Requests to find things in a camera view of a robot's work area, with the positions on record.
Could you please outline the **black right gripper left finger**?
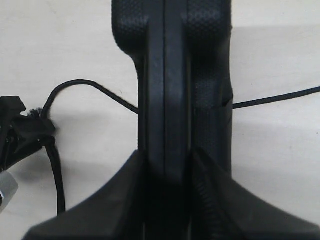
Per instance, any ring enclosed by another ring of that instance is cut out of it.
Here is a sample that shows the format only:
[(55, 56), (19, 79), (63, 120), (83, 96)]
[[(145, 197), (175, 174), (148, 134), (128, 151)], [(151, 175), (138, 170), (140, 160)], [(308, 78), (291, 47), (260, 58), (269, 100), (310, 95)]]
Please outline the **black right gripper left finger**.
[(72, 209), (32, 227), (26, 240), (143, 239), (145, 159), (138, 150), (115, 176)]

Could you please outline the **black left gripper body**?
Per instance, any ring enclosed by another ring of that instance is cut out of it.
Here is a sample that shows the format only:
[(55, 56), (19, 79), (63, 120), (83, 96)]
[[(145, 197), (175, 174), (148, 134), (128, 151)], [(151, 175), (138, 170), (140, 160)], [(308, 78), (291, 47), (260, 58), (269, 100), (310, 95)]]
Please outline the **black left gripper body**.
[(42, 137), (31, 143), (27, 143), (25, 146), (13, 137), (7, 139), (2, 154), (0, 155), (0, 172), (7, 171), (15, 164), (39, 152), (45, 145), (52, 143), (52, 136)]

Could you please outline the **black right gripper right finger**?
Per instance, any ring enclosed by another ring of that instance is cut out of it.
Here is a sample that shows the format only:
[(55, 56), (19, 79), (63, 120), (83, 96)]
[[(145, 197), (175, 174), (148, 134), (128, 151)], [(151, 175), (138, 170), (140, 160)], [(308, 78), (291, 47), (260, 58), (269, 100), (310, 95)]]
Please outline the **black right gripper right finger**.
[(192, 154), (192, 239), (318, 240), (320, 228), (255, 196), (202, 150)]

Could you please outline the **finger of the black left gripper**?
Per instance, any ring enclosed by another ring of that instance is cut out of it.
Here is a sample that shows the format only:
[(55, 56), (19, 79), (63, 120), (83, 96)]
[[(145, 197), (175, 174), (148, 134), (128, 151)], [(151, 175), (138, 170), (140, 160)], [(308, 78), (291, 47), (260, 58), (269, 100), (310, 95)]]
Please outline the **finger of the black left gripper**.
[(19, 96), (0, 97), (0, 134), (6, 135), (11, 121), (26, 110), (26, 106)]
[(12, 127), (17, 136), (24, 140), (39, 139), (43, 136), (52, 136), (56, 128), (51, 120), (18, 116), (13, 119)]

